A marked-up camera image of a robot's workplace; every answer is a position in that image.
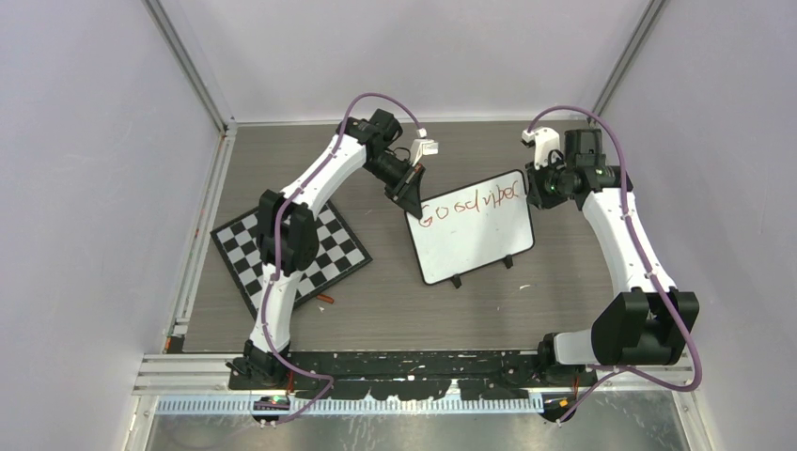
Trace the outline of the white whiteboard black frame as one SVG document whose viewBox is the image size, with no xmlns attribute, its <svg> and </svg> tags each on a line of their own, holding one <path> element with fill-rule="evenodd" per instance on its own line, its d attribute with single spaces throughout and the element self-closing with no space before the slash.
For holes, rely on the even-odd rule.
<svg viewBox="0 0 797 451">
<path fill-rule="evenodd" d="M 493 263 L 511 268 L 536 243 L 527 193 L 515 169 L 423 200 L 420 218 L 406 213 L 423 283 L 458 288 L 466 273 Z"/>
</svg>

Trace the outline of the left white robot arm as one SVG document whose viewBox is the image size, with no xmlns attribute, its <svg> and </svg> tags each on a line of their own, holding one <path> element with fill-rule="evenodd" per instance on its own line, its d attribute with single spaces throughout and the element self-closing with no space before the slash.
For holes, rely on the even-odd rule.
<svg viewBox="0 0 797 451">
<path fill-rule="evenodd" d="M 295 294 L 320 248 L 316 220 L 321 208 L 359 169 L 383 183 L 389 201 L 422 218 L 420 184 L 425 168 L 420 159 L 436 153 L 438 144 L 417 124 L 409 156 L 401 159 L 391 147 L 402 133 L 399 121 L 382 109 L 369 118 L 345 117 L 328 147 L 301 176 L 278 192 L 267 190 L 260 196 L 256 243 L 264 291 L 242 356 L 228 363 L 230 389 L 275 389 L 290 374 L 333 382 L 332 377 L 298 368 L 288 359 Z"/>
</svg>

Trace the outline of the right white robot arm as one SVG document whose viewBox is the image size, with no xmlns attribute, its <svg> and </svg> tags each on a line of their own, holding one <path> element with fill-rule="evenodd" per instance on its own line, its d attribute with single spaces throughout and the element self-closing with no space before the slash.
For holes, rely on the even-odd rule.
<svg viewBox="0 0 797 451">
<path fill-rule="evenodd" d="M 699 302 L 662 268 L 636 214 L 633 185 L 607 162 L 596 129 L 523 131 L 533 152 L 524 167 L 527 202 L 549 210 L 575 203 L 591 226 L 610 273 L 614 299 L 582 331 L 550 333 L 538 346 L 539 378 L 560 385 L 575 369 L 670 366 L 687 350 Z"/>
</svg>

